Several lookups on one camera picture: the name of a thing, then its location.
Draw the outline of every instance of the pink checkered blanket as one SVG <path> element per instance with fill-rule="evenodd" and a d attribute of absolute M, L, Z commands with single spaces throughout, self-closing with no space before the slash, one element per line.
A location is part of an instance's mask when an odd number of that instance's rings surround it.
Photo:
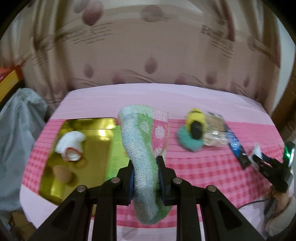
<path fill-rule="evenodd" d="M 46 124 L 29 157 L 22 184 L 37 194 L 51 146 L 64 121 L 50 120 Z M 184 120 L 169 119 L 166 166 L 173 168 L 177 176 L 202 188 L 210 184 L 215 185 L 236 207 L 267 192 L 271 184 L 252 167 L 243 171 L 228 145 L 222 148 L 203 147 L 195 153 L 179 146 L 175 136 L 184 123 Z M 275 126 L 238 122 L 227 124 L 247 153 L 251 152 L 254 143 L 258 143 L 267 156 L 282 160 L 284 143 Z M 117 225 L 142 228 L 175 227 L 176 215 L 176 208 L 173 208 L 161 222 L 146 226 L 137 220 L 132 205 L 118 206 Z"/>

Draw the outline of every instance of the gray plastic bag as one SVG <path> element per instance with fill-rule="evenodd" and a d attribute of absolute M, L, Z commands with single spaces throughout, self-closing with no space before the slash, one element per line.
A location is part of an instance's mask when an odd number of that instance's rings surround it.
<path fill-rule="evenodd" d="M 33 90 L 18 89 L 0 112 L 0 210 L 20 209 L 22 175 L 45 126 L 47 103 Z"/>

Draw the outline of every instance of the teal fabric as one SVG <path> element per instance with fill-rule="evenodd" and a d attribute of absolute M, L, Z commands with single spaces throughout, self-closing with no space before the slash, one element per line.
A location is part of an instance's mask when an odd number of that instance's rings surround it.
<path fill-rule="evenodd" d="M 179 144 L 189 151 L 198 151 L 203 146 L 203 140 L 193 139 L 185 126 L 177 131 L 177 139 Z"/>

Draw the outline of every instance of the metal tray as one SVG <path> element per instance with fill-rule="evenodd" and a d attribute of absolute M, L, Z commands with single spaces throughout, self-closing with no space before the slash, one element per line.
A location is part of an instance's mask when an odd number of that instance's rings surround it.
<path fill-rule="evenodd" d="M 88 188 L 104 182 L 109 147 L 114 136 L 114 118 L 92 118 L 67 120 L 62 125 L 52 145 L 41 180 L 39 194 L 50 202 L 59 205 L 79 185 Z M 57 141 L 67 132 L 80 131 L 86 135 L 83 154 L 79 161 L 65 162 L 54 152 Z M 73 173 L 70 183 L 58 181 L 52 173 L 55 165 L 67 166 Z"/>

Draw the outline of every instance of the white cloth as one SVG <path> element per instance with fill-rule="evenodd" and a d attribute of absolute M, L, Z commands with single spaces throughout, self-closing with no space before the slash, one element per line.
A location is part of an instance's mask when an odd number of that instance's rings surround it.
<path fill-rule="evenodd" d="M 254 149 L 253 149 L 252 153 L 249 155 L 249 160 L 250 160 L 251 165 L 254 168 L 254 170 L 259 171 L 259 165 L 253 161 L 253 155 L 256 155 L 260 159 L 263 159 L 261 149 L 260 149 L 260 146 L 258 145 L 258 143 L 254 144 Z"/>
<path fill-rule="evenodd" d="M 265 226 L 265 230 L 270 236 L 275 236 L 289 226 L 296 214 L 296 199 L 290 197 L 289 205 L 279 216 L 269 220 Z"/>
<path fill-rule="evenodd" d="M 70 131 L 59 139 L 55 152 L 62 155 L 65 161 L 78 161 L 83 152 L 81 143 L 86 136 L 79 131 Z"/>

